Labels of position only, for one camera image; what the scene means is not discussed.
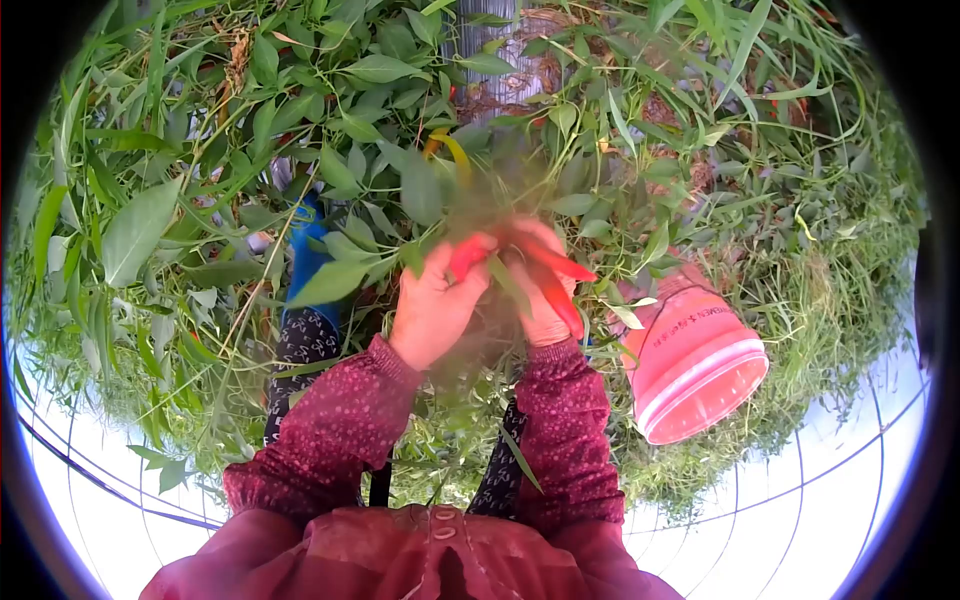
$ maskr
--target black leggings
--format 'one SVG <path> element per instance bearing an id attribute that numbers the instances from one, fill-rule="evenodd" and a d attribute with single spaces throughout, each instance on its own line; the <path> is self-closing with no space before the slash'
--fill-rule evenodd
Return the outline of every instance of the black leggings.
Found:
<path id="1" fill-rule="evenodd" d="M 280 341 L 276 345 L 276 360 L 284 363 L 303 365 L 334 358 L 340 354 L 337 332 L 320 313 L 310 308 L 288 310 L 280 328 Z M 293 367 L 274 366 L 274 373 Z M 280 423 L 290 410 L 290 395 L 306 389 L 319 373 L 294 375 L 293 377 L 271 377 L 267 384 L 267 425 L 264 429 L 263 443 L 272 444 L 280 437 Z M 520 444 L 526 415 L 516 408 L 516 400 L 511 398 L 507 412 L 503 416 L 503 427 Z M 520 488 L 523 472 L 516 462 L 514 453 L 503 441 L 502 434 L 497 437 L 496 447 L 487 465 L 480 487 L 470 501 L 467 512 L 474 515 L 498 516 L 514 520 L 514 503 Z"/>

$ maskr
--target dry leaf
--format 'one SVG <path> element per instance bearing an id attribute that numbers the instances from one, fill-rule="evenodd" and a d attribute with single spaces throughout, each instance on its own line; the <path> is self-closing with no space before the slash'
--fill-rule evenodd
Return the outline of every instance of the dry leaf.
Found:
<path id="1" fill-rule="evenodd" d="M 298 46 L 305 46 L 305 47 L 309 48 L 309 46 L 307 46 L 306 44 L 301 44 L 300 42 L 296 41 L 296 40 L 293 39 L 292 37 L 285 36 L 285 35 L 282 34 L 281 32 L 273 31 L 273 32 L 270 32 L 270 33 L 273 34 L 274 37 L 277 38 L 277 39 L 279 39 L 280 41 L 285 41 L 285 42 L 287 42 L 287 43 L 297 44 Z"/>
<path id="2" fill-rule="evenodd" d="M 241 27 L 233 36 L 233 45 L 230 46 L 230 64 L 224 67 L 230 82 L 230 89 L 234 94 L 243 89 L 244 75 L 247 73 L 247 63 L 250 61 L 250 32 Z"/>

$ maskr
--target green leaf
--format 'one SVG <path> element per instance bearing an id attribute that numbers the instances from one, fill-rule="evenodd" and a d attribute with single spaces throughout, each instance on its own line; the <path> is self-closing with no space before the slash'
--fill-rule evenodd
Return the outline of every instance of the green leaf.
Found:
<path id="1" fill-rule="evenodd" d="M 50 236 L 57 225 L 60 214 L 60 202 L 66 194 L 66 186 L 58 185 L 50 190 L 40 202 L 34 225 L 34 275 L 39 285 L 47 273 L 47 253 L 50 248 Z"/>
<path id="2" fill-rule="evenodd" d="M 658 12 L 654 12 L 653 9 L 650 11 L 650 17 L 656 17 L 654 21 L 654 32 L 658 32 L 666 22 L 673 18 L 677 11 L 684 5 L 684 0 L 671 0 L 671 2 L 662 8 Z"/>
<path id="3" fill-rule="evenodd" d="M 666 223 L 660 223 L 657 229 L 652 231 L 647 238 L 646 247 L 644 247 L 643 255 L 640 258 L 641 267 L 666 254 L 669 246 L 670 227 L 668 227 Z"/>
<path id="4" fill-rule="evenodd" d="M 424 227 L 440 221 L 444 214 L 440 182 L 416 149 L 407 152 L 405 166 L 400 172 L 400 205 L 411 219 Z"/>
<path id="5" fill-rule="evenodd" d="M 350 153 L 347 155 L 347 168 L 353 174 L 353 178 L 362 181 L 367 175 L 367 157 L 356 144 L 350 147 Z"/>
<path id="6" fill-rule="evenodd" d="M 410 19 L 410 27 L 413 28 L 417 37 L 431 46 L 437 45 L 437 36 L 440 34 L 443 26 L 440 13 L 435 12 L 426 15 L 422 12 L 411 11 L 410 9 L 403 9 L 403 11 L 406 13 L 407 18 Z"/>
<path id="7" fill-rule="evenodd" d="M 550 109 L 550 120 L 554 122 L 560 132 L 567 136 L 570 128 L 577 122 L 577 108 L 571 104 L 556 105 Z"/>
<path id="8" fill-rule="evenodd" d="M 551 203 L 550 208 L 565 217 L 579 217 L 587 214 L 596 201 L 592 194 L 570 194 Z"/>
<path id="9" fill-rule="evenodd" d="M 437 79 L 440 80 L 440 97 L 449 99 L 451 96 L 451 91 L 453 85 L 450 82 L 450 78 L 443 71 L 437 72 Z"/>
<path id="10" fill-rule="evenodd" d="M 97 195 L 97 198 L 101 203 L 110 205 L 114 208 L 118 208 L 127 203 L 127 192 L 124 191 L 123 187 L 117 182 L 116 178 L 109 171 L 107 166 L 97 157 L 92 149 L 89 149 L 86 153 L 86 164 L 89 167 L 93 168 L 93 174 L 96 177 L 96 185 L 100 189 L 98 192 L 94 189 L 94 194 Z M 87 169 L 87 176 L 89 177 L 90 170 Z M 101 198 L 100 194 L 107 196 L 106 198 Z"/>
<path id="11" fill-rule="evenodd" d="M 151 450 L 150 448 L 143 445 L 128 444 L 127 448 L 133 450 L 133 452 L 140 458 L 146 459 L 148 462 L 147 466 L 144 467 L 144 470 L 152 470 L 155 468 L 162 468 L 167 463 L 170 462 L 170 459 L 156 450 Z"/>
<path id="12" fill-rule="evenodd" d="M 344 164 L 340 155 L 328 146 L 323 146 L 320 150 L 320 173 L 324 176 L 324 181 L 337 189 L 359 192 L 360 186 L 357 185 L 353 174 Z"/>
<path id="13" fill-rule="evenodd" d="M 344 233 L 351 240 L 373 252 L 376 251 L 376 240 L 373 238 L 373 231 L 370 226 L 352 212 L 347 216 L 347 224 L 344 226 Z"/>
<path id="14" fill-rule="evenodd" d="M 425 87 L 414 87 L 413 89 L 408 89 L 396 97 L 393 102 L 393 106 L 397 110 L 403 110 L 411 107 L 417 103 L 417 100 L 423 97 L 424 93 L 426 93 Z"/>
<path id="15" fill-rule="evenodd" d="M 397 144 L 391 144 L 383 139 L 378 139 L 376 146 L 380 149 L 380 152 L 383 153 L 384 157 L 386 157 L 387 162 L 389 162 L 398 173 L 403 173 L 407 167 L 408 154 L 397 146 Z"/>
<path id="16" fill-rule="evenodd" d="M 634 138 L 630 135 L 630 130 L 627 129 L 627 122 L 623 120 L 623 115 L 620 114 L 620 107 L 616 105 L 616 100 L 613 98 L 613 90 L 607 90 L 607 99 L 610 100 L 610 115 L 613 117 L 613 122 L 616 125 L 616 130 L 620 133 L 620 137 L 623 138 L 623 141 L 627 142 L 627 146 L 630 147 L 630 156 L 636 156 L 636 145 L 634 144 Z"/>
<path id="17" fill-rule="evenodd" d="M 183 270 L 202 288 L 226 288 L 263 276 L 263 265 L 255 260 L 215 260 L 200 267 L 183 267 Z"/>
<path id="18" fill-rule="evenodd" d="M 324 244 L 327 251 L 336 260 L 361 262 L 375 257 L 375 254 L 367 252 L 351 242 L 350 238 L 341 231 L 331 231 L 325 235 Z"/>
<path id="19" fill-rule="evenodd" d="M 373 264 L 375 264 L 374 261 L 346 260 L 324 263 L 297 295 L 287 302 L 287 308 L 326 304 L 343 298 L 360 285 Z"/>
<path id="20" fill-rule="evenodd" d="M 510 435 L 510 432 L 507 431 L 507 429 L 503 426 L 503 423 L 499 422 L 496 425 L 500 428 L 500 437 L 504 442 L 507 443 L 510 451 L 513 452 L 514 458 L 516 458 L 516 463 L 520 466 L 520 470 L 522 470 L 523 474 L 527 476 L 527 479 L 530 480 L 530 483 L 537 488 L 537 491 L 543 493 L 543 488 L 540 487 L 540 482 L 537 481 L 537 477 L 534 476 L 534 472 L 530 469 L 530 465 L 527 464 L 527 459 L 523 458 L 523 453 L 520 452 L 520 448 L 516 445 L 516 442 Z"/>
<path id="21" fill-rule="evenodd" d="M 375 84 L 386 84 L 401 77 L 422 72 L 402 60 L 382 54 L 365 56 L 343 70 L 365 82 Z"/>
<path id="22" fill-rule="evenodd" d="M 483 52 L 484 54 L 495 55 L 496 51 L 500 49 L 500 46 L 502 46 L 505 41 L 507 41 L 506 37 L 498 37 L 496 39 L 491 39 L 484 45 L 480 46 L 480 52 Z"/>
<path id="23" fill-rule="evenodd" d="M 270 98 L 264 102 L 253 116 L 253 156 L 262 156 L 270 146 L 271 125 L 276 116 L 276 102 Z"/>
<path id="24" fill-rule="evenodd" d="M 390 219 L 388 219 L 387 215 L 383 212 L 383 208 L 369 202 L 364 202 L 364 206 L 366 206 L 370 212 L 373 224 L 376 225 L 377 228 L 391 237 L 401 239 L 400 234 L 396 232 L 394 224 L 390 222 Z"/>
<path id="25" fill-rule="evenodd" d="M 311 102 L 313 102 L 313 94 L 304 90 L 300 96 L 290 98 L 283 103 L 283 106 L 276 111 L 276 116 L 270 125 L 270 135 L 283 133 L 299 125 Z"/>
<path id="26" fill-rule="evenodd" d="M 516 72 L 513 65 L 500 57 L 478 52 L 467 59 L 456 60 L 457 64 L 483 75 L 508 75 Z"/>
<path id="27" fill-rule="evenodd" d="M 610 231 L 612 225 L 603 219 L 591 219 L 580 224 L 579 237 L 599 237 Z"/>
<path id="28" fill-rule="evenodd" d="M 313 0 L 310 3 L 310 15 L 315 19 L 322 19 L 326 16 L 327 0 Z"/>
<path id="29" fill-rule="evenodd" d="M 253 60 L 251 69 L 256 80 L 262 84 L 273 84 L 276 82 L 276 68 L 280 62 L 280 56 L 276 52 L 274 44 L 270 40 L 257 34 L 253 37 Z"/>
<path id="30" fill-rule="evenodd" d="M 520 55 L 522 57 L 536 57 L 546 52 L 549 47 L 550 40 L 543 39 L 542 37 L 534 37 L 523 46 L 523 51 L 520 52 Z"/>
<path id="31" fill-rule="evenodd" d="M 706 133 L 704 134 L 704 145 L 705 146 L 716 146 L 717 142 L 720 141 L 724 135 L 727 134 L 733 125 L 730 123 L 717 123 L 716 125 L 711 125 L 707 128 Z"/>
<path id="32" fill-rule="evenodd" d="M 634 314 L 634 311 L 630 310 L 625 306 L 617 306 L 616 304 L 608 304 L 604 302 L 608 308 L 613 312 L 616 317 L 623 322 L 624 325 L 628 326 L 630 329 L 642 329 L 643 324 L 640 322 L 640 319 L 637 315 Z"/>
<path id="33" fill-rule="evenodd" d="M 407 242 L 400 246 L 400 260 L 403 266 L 414 272 L 417 279 L 423 275 L 423 252 L 420 251 L 420 243 Z"/>
<path id="34" fill-rule="evenodd" d="M 146 367 L 147 372 L 157 379 L 162 379 L 163 370 L 154 357 L 154 351 L 147 343 L 147 330 L 142 327 L 138 327 L 136 330 L 136 349 L 140 352 L 140 359 L 143 360 L 143 365 Z"/>
<path id="35" fill-rule="evenodd" d="M 168 492 L 176 486 L 186 483 L 186 459 L 170 461 L 160 472 L 160 493 Z"/>
<path id="36" fill-rule="evenodd" d="M 489 12 L 469 12 L 466 22 L 470 26 L 486 25 L 487 27 L 506 27 L 514 22 L 512 18 L 506 18 L 490 14 Z"/>
<path id="37" fill-rule="evenodd" d="M 167 308 L 166 306 L 163 306 L 161 304 L 134 304 L 133 308 L 146 310 L 154 313 L 155 315 L 160 315 L 161 317 L 174 314 L 173 308 Z"/>
<path id="38" fill-rule="evenodd" d="M 851 173 L 865 173 L 870 170 L 873 160 L 870 156 L 870 146 L 867 146 L 860 151 L 860 154 L 854 158 L 850 163 L 850 172 Z"/>
<path id="39" fill-rule="evenodd" d="M 27 378 L 23 376 L 23 369 L 20 367 L 20 359 L 17 358 L 16 353 L 13 354 L 13 373 L 16 375 L 16 383 L 20 386 L 20 391 L 23 392 L 23 395 L 30 400 L 31 404 L 36 404 L 34 400 L 34 395 L 30 392 L 30 386 L 27 385 Z"/>
<path id="40" fill-rule="evenodd" d="M 741 32 L 739 45 L 736 49 L 736 57 L 733 59 L 733 65 L 730 69 L 730 74 L 727 76 L 727 82 L 717 97 L 716 102 L 713 104 L 714 110 L 720 108 L 720 105 L 724 103 L 731 86 L 736 83 L 736 80 L 740 77 L 740 73 L 743 72 L 743 68 L 747 66 L 750 51 L 754 48 L 754 42 L 760 34 L 760 30 L 763 29 L 763 24 L 767 22 L 767 15 L 770 13 L 770 7 L 773 6 L 773 3 L 774 0 L 758 0 L 754 5 L 754 9 L 750 12 L 750 19 L 747 20 L 747 24 Z"/>
<path id="41" fill-rule="evenodd" d="M 131 130 L 86 130 L 87 139 L 108 139 L 110 149 L 115 152 L 129 150 L 161 150 L 172 154 L 180 151 L 152 133 Z"/>
<path id="42" fill-rule="evenodd" d="M 369 121 L 358 119 L 348 112 L 341 111 L 340 114 L 343 119 L 341 128 L 344 130 L 344 133 L 349 135 L 355 141 L 358 141 L 362 144 L 371 144 L 383 137 L 380 135 L 380 132 L 378 132 L 376 128 L 370 124 Z"/>
<path id="43" fill-rule="evenodd" d="M 110 219 L 103 238 L 104 279 L 121 288 L 136 280 L 140 266 L 170 223 L 183 176 L 140 192 Z"/>
<path id="44" fill-rule="evenodd" d="M 431 14 L 442 9 L 446 5 L 453 4 L 455 1 L 456 0 L 433 0 L 433 2 L 428 4 L 427 7 L 423 9 L 422 12 L 424 15 L 430 16 Z"/>
<path id="45" fill-rule="evenodd" d="M 507 293 L 507 296 L 513 299 L 519 311 L 533 319 L 533 308 L 530 306 L 530 298 L 527 297 L 527 293 L 523 291 L 523 288 L 516 283 L 514 277 L 510 275 L 510 270 L 503 264 L 500 257 L 496 254 L 491 254 L 487 259 L 487 269 L 493 278 L 496 279 L 496 282 L 500 284 L 500 287 L 503 288 L 503 291 Z"/>
<path id="46" fill-rule="evenodd" d="M 388 21 L 378 27 L 376 41 L 380 44 L 380 51 L 388 57 L 409 60 L 417 53 L 417 43 L 410 30 L 397 23 Z"/>
<path id="47" fill-rule="evenodd" d="M 285 371 L 273 372 L 270 374 L 270 377 L 273 379 L 284 379 L 287 377 L 296 377 L 297 375 L 308 375 L 319 371 L 325 371 L 336 365 L 338 362 L 340 362 L 339 356 L 337 358 L 327 358 L 326 360 L 320 360 L 315 363 L 297 365 L 296 367 L 287 369 Z"/>
<path id="48" fill-rule="evenodd" d="M 237 207 L 237 213 L 240 215 L 240 223 L 253 231 L 263 231 L 277 226 L 284 220 L 284 215 L 273 212 L 263 204 L 247 204 Z"/>

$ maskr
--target person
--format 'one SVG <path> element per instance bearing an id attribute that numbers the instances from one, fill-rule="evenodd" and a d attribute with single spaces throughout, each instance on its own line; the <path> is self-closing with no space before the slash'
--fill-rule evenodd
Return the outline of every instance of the person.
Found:
<path id="1" fill-rule="evenodd" d="M 516 218 L 516 226 L 563 252 L 536 219 Z M 319 222 L 295 232 L 292 295 L 327 260 L 304 242 L 323 233 Z M 164 566 L 142 600 L 681 597 L 638 570 L 624 548 L 624 495 L 604 437 L 610 405 L 603 381 L 517 256 L 508 266 L 531 311 L 519 315 L 527 362 L 504 425 L 540 490 L 501 438 L 466 512 L 358 500 L 361 472 L 383 467 L 424 372 L 463 334 L 490 285 L 482 264 L 451 285 L 451 254 L 442 242 L 420 277 L 403 272 L 387 338 L 377 334 L 312 383 L 272 378 L 265 446 L 224 473 L 233 516 L 196 555 Z M 560 277 L 572 295 L 573 280 Z M 330 305 L 287 311 L 277 359 L 336 356 L 338 315 Z M 294 408 L 280 408 L 306 385 Z"/>

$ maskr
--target grass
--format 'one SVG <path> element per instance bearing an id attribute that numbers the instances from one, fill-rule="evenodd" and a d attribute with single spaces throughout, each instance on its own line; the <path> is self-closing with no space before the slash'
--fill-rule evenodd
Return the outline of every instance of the grass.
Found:
<path id="1" fill-rule="evenodd" d="M 359 14 L 336 2 L 325 13 L 296 0 L 205 4 L 97 25 L 38 128 L 5 261 L 5 326 L 23 368 L 66 409 L 142 431 L 171 473 L 165 486 L 189 479 L 219 493 L 224 466 L 260 445 L 289 300 L 284 231 L 314 177 L 327 182 L 328 223 L 346 236 L 334 256 L 351 276 L 321 273 L 309 300 L 349 295 L 344 356 L 389 331 L 399 268 L 437 240 L 513 209 L 553 219 L 601 276 L 576 301 L 612 402 L 621 487 L 671 520 L 695 516 L 703 491 L 751 449 L 779 452 L 811 401 L 842 420 L 858 377 L 903 331 L 923 184 L 869 60 L 815 2 L 547 3 L 565 26 L 527 52 L 564 79 L 529 114 L 494 121 L 493 137 L 463 127 L 447 101 L 451 85 L 471 92 L 464 49 L 456 28 L 410 24 L 421 0 Z M 381 75 L 357 66 L 370 60 Z M 383 72 L 393 79 L 371 81 Z M 453 141 L 437 137 L 424 159 L 441 129 Z M 518 144 L 529 149 L 519 169 Z M 258 176 L 277 154 L 300 166 L 283 194 Z M 196 177 L 162 187 L 184 173 Z M 60 186 L 69 200 L 45 212 Z M 142 202 L 161 187 L 173 191 Z M 581 210 L 558 203 L 574 194 Z M 193 202 L 201 195 L 213 206 Z M 111 226 L 163 203 L 168 219 Z M 280 242 L 250 256 L 254 231 Z M 607 313 L 623 303 L 617 282 L 669 271 L 665 245 L 651 243 L 662 232 L 760 334 L 771 370 L 729 418 L 653 447 L 636 430 Z M 139 260 L 115 269 L 118 244 L 141 249 Z M 503 317 L 513 310 L 487 295 L 418 392 L 396 445 L 395 504 L 469 502 L 522 365 L 522 337 Z M 184 466 L 197 473 L 179 477 Z"/>

